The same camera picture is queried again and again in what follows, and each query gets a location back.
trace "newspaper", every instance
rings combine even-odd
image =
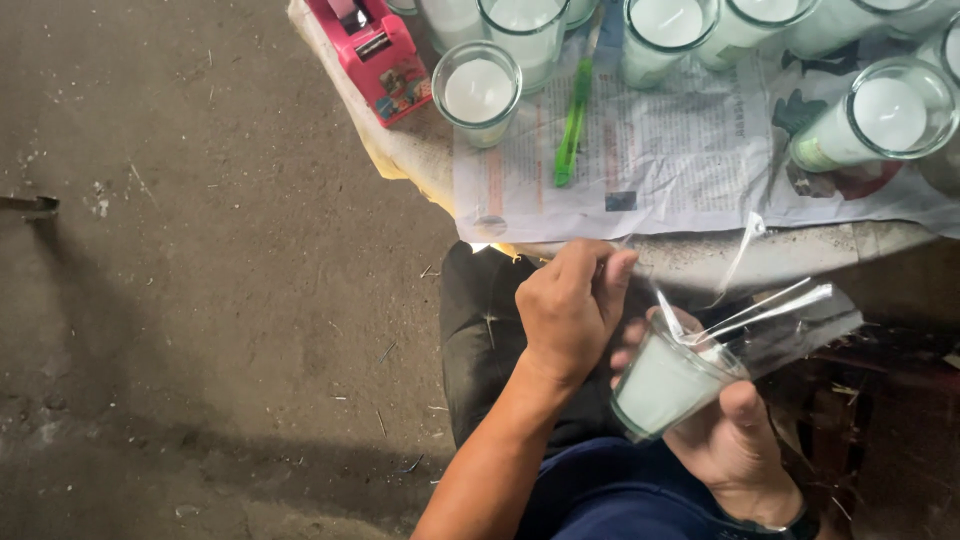
[[[724,231],[744,227],[752,212],[768,227],[903,219],[960,237],[960,201],[913,163],[813,175],[786,155],[790,136],[877,56],[903,54],[897,46],[870,38],[828,60],[799,61],[775,38],[725,72],[687,57],[640,92],[617,76],[622,7],[605,3],[575,178],[554,187],[553,162],[586,28],[564,44],[546,89],[521,100],[500,144],[478,150],[455,138],[454,215],[465,241]]]

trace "hand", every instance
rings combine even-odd
[[[577,388],[603,354],[623,314],[638,255],[577,238],[516,290],[528,362],[548,379]]]
[[[648,310],[647,319],[657,309]],[[679,309],[674,311],[685,326],[693,320]],[[645,320],[626,328],[625,348],[611,356],[614,370],[621,372],[627,366],[647,328]],[[618,381],[614,377],[612,384]],[[716,402],[669,430],[663,440],[734,518],[769,528],[785,527],[803,508],[803,495],[780,464],[780,447],[767,420],[766,405],[748,381],[725,388]]]

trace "pink tape dispenser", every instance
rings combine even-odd
[[[306,0],[384,127],[433,98],[407,27],[383,0]]]

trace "wristwatch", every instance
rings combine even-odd
[[[820,534],[820,516],[806,503],[790,525],[783,528],[768,528],[730,515],[727,520],[725,527],[717,531],[716,540],[814,540]]]

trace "concrete floor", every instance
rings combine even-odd
[[[420,272],[455,231],[378,178],[284,2],[2,8],[0,192],[62,214],[51,244],[0,215],[0,538],[409,532],[453,451]]]

